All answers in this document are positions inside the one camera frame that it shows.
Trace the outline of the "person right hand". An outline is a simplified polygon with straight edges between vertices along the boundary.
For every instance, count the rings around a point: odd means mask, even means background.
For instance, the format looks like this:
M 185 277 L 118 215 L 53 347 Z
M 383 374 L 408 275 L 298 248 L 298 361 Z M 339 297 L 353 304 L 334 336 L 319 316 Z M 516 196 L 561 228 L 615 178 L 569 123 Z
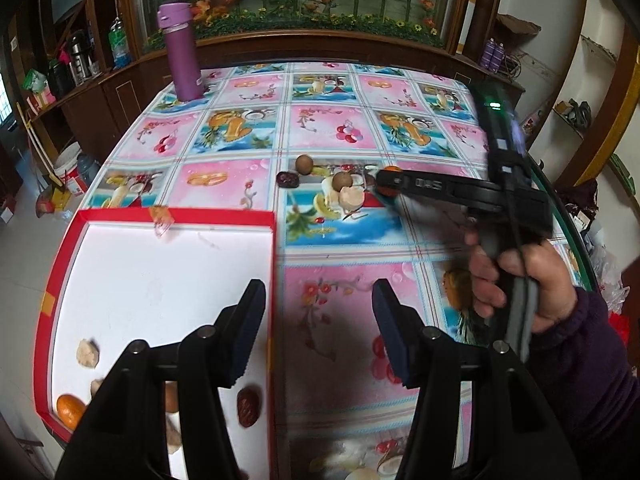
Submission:
M 495 310 L 506 306 L 506 293 L 498 286 L 500 270 L 519 278 L 528 275 L 538 283 L 538 308 L 532 324 L 534 334 L 548 330 L 572 314 L 577 302 L 576 290 L 564 261 L 548 240 L 525 245 L 522 252 L 516 249 L 503 252 L 498 257 L 498 266 L 480 247 L 477 232 L 466 232 L 464 241 L 471 247 L 469 271 L 473 307 L 481 318 L 490 318 Z

